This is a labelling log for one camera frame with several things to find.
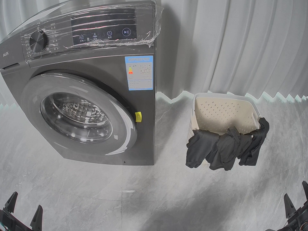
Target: black clothing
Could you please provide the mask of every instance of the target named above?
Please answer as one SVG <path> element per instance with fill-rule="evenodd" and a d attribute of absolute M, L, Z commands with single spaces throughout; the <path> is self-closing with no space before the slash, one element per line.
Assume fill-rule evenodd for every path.
<path fill-rule="evenodd" d="M 239 133 L 235 127 L 229 128 L 227 133 L 219 137 L 219 140 L 205 158 L 211 164 L 210 169 L 224 168 L 225 171 L 231 170 L 235 158 L 242 155 L 251 142 L 251 135 Z"/>
<path fill-rule="evenodd" d="M 199 167 L 213 145 L 217 142 L 219 134 L 204 130 L 193 130 L 194 136 L 188 140 L 186 166 Z"/>
<path fill-rule="evenodd" d="M 270 125 L 265 118 L 260 118 L 260 129 L 250 133 L 239 133 L 235 127 L 229 128 L 227 133 L 218 135 L 210 131 L 193 130 L 186 145 L 186 166 L 198 167 L 204 159 L 210 163 L 210 169 L 232 169 L 235 158 L 240 159 L 239 165 L 255 166 L 261 145 L 266 138 Z"/>
<path fill-rule="evenodd" d="M 261 125 L 260 129 L 245 134 L 250 136 L 253 135 L 253 138 L 252 143 L 248 149 L 244 151 L 243 155 L 237 157 L 238 159 L 241 159 L 239 165 L 255 166 L 257 163 L 261 145 L 263 144 L 270 128 L 269 123 L 263 117 L 259 119 L 259 123 Z"/>

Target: qr code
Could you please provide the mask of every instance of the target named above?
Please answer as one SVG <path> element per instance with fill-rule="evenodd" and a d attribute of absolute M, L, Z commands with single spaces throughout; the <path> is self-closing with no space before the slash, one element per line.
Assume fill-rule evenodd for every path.
<path fill-rule="evenodd" d="M 139 71 L 141 74 L 150 74 L 152 71 L 151 64 L 140 64 L 139 67 Z"/>

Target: gray washing machine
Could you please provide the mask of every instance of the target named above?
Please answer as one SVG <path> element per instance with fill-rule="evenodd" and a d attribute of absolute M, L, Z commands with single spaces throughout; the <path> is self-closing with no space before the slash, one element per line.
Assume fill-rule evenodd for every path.
<path fill-rule="evenodd" d="M 62 157 L 154 164 L 155 9 L 155 0 L 71 0 L 1 42 L 7 86 Z"/>

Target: control panel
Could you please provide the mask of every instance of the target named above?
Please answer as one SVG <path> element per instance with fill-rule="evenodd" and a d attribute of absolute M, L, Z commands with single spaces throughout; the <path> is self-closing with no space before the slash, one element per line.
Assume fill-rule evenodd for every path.
<path fill-rule="evenodd" d="M 21 32 L 25 60 L 113 42 L 140 44 L 152 37 L 154 12 L 152 4 L 94 7 L 39 21 Z"/>
<path fill-rule="evenodd" d="M 137 38 L 136 9 L 90 11 L 71 18 L 74 45 Z"/>

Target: door glass window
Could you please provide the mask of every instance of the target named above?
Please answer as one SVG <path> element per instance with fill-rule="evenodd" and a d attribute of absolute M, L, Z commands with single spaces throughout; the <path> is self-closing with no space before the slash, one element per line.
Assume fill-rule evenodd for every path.
<path fill-rule="evenodd" d="M 41 114 L 53 129 L 82 143 L 102 142 L 112 134 L 102 108 L 74 94 L 47 96 L 41 102 Z"/>

